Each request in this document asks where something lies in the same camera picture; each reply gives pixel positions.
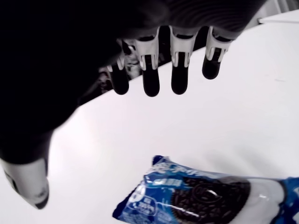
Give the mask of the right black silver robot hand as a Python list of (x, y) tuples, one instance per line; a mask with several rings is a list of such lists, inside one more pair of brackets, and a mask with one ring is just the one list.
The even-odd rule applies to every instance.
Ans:
[(145, 93), (159, 93), (159, 29), (170, 28), (172, 89), (182, 94), (199, 30), (209, 29), (202, 72), (217, 77), (230, 44), (262, 0), (3, 0), (0, 3), (0, 164), (28, 204), (48, 202), (53, 132), (107, 68), (128, 91), (123, 42), (134, 41)]

